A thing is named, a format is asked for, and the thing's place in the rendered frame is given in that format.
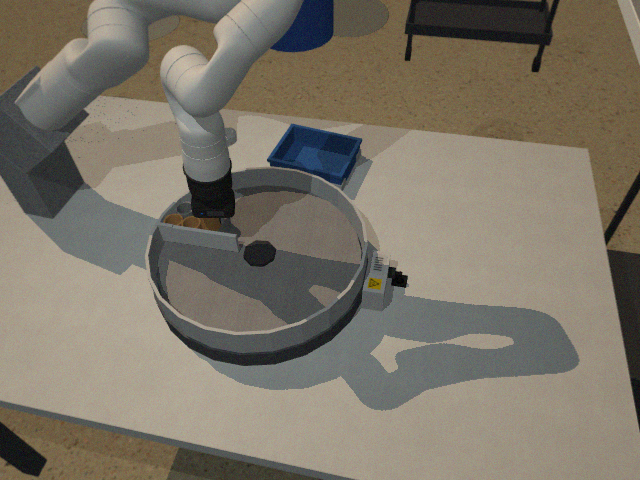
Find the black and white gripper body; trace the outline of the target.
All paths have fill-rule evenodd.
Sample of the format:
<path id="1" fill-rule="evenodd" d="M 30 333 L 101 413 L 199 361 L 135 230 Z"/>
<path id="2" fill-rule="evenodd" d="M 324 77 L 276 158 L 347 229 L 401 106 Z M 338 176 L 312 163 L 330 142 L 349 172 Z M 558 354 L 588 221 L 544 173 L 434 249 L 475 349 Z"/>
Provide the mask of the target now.
<path id="1" fill-rule="evenodd" d="M 228 146 L 236 143 L 236 130 L 225 128 L 225 135 L 225 149 L 213 158 L 195 159 L 182 150 L 183 172 L 192 195 L 192 213 L 196 218 L 231 218 L 235 214 Z"/>

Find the blue square tray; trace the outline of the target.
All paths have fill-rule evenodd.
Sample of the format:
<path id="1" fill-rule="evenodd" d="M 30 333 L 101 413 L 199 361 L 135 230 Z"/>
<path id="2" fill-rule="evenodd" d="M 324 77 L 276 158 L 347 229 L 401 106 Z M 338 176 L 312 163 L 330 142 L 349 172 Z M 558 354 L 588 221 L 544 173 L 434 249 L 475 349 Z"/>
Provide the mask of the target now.
<path id="1" fill-rule="evenodd" d="M 291 124 L 270 154 L 270 167 L 297 169 L 342 191 L 361 156 L 362 138 Z"/>

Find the bronze bushing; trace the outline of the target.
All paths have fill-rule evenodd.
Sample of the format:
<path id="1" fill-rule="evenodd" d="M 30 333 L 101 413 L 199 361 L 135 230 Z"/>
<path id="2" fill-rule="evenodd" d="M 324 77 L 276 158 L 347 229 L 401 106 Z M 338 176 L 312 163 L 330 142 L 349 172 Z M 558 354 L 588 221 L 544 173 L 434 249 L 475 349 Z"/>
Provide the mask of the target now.
<path id="1" fill-rule="evenodd" d="M 183 221 L 183 217 L 180 214 L 176 214 L 176 213 L 170 214 L 164 219 L 164 223 L 173 224 L 177 226 L 181 226 L 182 221 Z"/>
<path id="2" fill-rule="evenodd" d="M 181 226 L 202 229 L 200 219 L 194 216 L 189 216 L 185 218 L 182 221 Z"/>
<path id="3" fill-rule="evenodd" d="M 218 231 L 221 227 L 219 218 L 200 218 L 204 230 Z"/>

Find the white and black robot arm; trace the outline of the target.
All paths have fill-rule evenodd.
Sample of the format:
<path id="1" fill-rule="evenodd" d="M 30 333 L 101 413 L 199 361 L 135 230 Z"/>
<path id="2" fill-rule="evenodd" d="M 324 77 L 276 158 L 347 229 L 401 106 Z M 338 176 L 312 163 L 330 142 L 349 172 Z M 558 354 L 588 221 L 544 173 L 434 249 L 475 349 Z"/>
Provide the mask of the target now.
<path id="1" fill-rule="evenodd" d="M 240 1 L 94 0 L 88 10 L 88 39 L 70 41 L 15 104 L 36 127 L 58 130 L 146 65 L 149 25 L 175 15 L 214 23 L 218 48 L 211 60 L 181 45 L 167 52 L 160 68 L 183 152 L 195 159 L 213 158 L 226 146 L 219 111 L 253 63 L 288 31 L 304 0 Z"/>

